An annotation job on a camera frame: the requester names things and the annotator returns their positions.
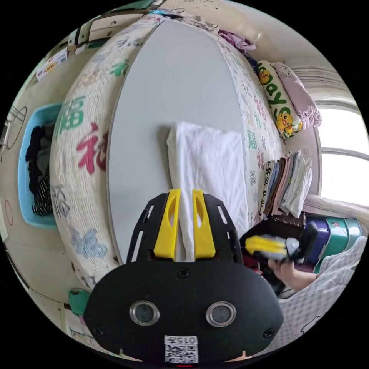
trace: blue storage box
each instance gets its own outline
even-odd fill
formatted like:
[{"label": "blue storage box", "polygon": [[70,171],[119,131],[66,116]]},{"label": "blue storage box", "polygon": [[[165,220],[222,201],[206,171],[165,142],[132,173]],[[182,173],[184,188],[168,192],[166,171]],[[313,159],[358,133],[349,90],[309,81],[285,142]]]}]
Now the blue storage box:
[{"label": "blue storage box", "polygon": [[62,103],[49,104],[36,109],[28,119],[18,159],[18,198],[20,211],[24,221],[34,227],[56,228],[54,215],[39,216],[33,213],[34,196],[29,189],[30,176],[26,152],[30,145],[31,133],[37,126],[49,126],[56,122]]},{"label": "blue storage box", "polygon": [[329,242],[329,239],[331,237],[331,230],[326,219],[324,217],[320,217],[319,215],[306,215],[306,226],[311,223],[315,223],[318,229],[318,236],[310,252],[310,255],[307,257],[307,262],[312,265],[316,265],[319,262],[319,257],[324,246],[327,245]]}]

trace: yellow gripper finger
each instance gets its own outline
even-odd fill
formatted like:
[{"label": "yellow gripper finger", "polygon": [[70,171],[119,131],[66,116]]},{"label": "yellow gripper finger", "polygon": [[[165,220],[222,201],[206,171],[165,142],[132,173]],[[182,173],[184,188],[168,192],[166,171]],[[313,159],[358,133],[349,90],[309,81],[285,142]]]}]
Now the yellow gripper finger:
[{"label": "yellow gripper finger", "polygon": [[168,199],[161,220],[158,237],[154,247],[157,258],[175,259],[175,249],[178,233],[178,212],[180,208],[180,189],[169,191]]},{"label": "yellow gripper finger", "polygon": [[[208,211],[206,209],[204,194],[201,190],[192,190],[193,202],[193,240],[196,259],[213,258],[215,246],[211,233]],[[198,224],[197,216],[200,217],[201,225]]]}]

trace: white towel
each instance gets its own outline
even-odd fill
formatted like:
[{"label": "white towel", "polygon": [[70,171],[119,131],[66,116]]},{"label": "white towel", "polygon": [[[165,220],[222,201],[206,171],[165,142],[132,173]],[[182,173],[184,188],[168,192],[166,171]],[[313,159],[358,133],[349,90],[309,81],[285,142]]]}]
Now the white towel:
[{"label": "white towel", "polygon": [[172,186],[181,189],[179,222],[186,261],[191,262],[193,189],[223,201],[239,237],[249,229],[242,137],[236,132],[180,122],[173,125],[167,144]]},{"label": "white towel", "polygon": [[303,177],[301,183],[294,193],[294,198],[287,205],[287,209],[295,218],[299,218],[303,210],[304,201],[308,195],[308,191],[312,181],[311,159],[305,161]]}]

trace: green object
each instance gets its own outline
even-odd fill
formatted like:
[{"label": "green object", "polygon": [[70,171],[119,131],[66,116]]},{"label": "green object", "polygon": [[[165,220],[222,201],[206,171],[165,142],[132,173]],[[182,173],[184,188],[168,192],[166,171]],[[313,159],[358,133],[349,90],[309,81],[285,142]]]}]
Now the green object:
[{"label": "green object", "polygon": [[92,41],[92,42],[89,42],[87,44],[87,49],[94,49],[94,48],[97,48],[97,47],[101,47],[104,45],[104,43],[106,43],[106,39],[102,39],[102,40],[96,40],[96,41]]},{"label": "green object", "polygon": [[326,217],[326,221],[331,230],[331,236],[320,261],[314,268],[314,273],[319,273],[320,266],[325,257],[337,255],[345,251],[349,245],[349,230],[346,220],[344,218]]},{"label": "green object", "polygon": [[135,1],[133,3],[129,3],[126,5],[123,5],[119,8],[116,8],[114,10],[131,10],[131,9],[146,9],[149,7],[155,0],[141,0],[141,1]]},{"label": "green object", "polygon": [[345,249],[345,251],[347,251],[347,250],[350,250],[352,246],[354,245],[354,243],[356,242],[356,240],[360,236],[362,236],[362,231],[356,219],[345,219],[345,223],[349,231],[349,241]]},{"label": "green object", "polygon": [[68,291],[68,303],[75,315],[83,315],[87,306],[90,293],[82,289],[75,289]]}]

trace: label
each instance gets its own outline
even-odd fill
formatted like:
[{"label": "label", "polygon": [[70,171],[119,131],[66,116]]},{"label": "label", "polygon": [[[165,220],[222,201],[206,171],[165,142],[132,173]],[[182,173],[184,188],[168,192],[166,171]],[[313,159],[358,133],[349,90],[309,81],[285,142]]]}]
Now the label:
[{"label": "label", "polygon": [[68,48],[64,48],[59,51],[53,57],[51,57],[47,62],[43,64],[42,67],[38,68],[36,71],[36,78],[40,81],[47,74],[53,71],[57,66],[64,63],[68,59]]},{"label": "label", "polygon": [[196,336],[164,336],[165,362],[195,364],[199,362]]}]

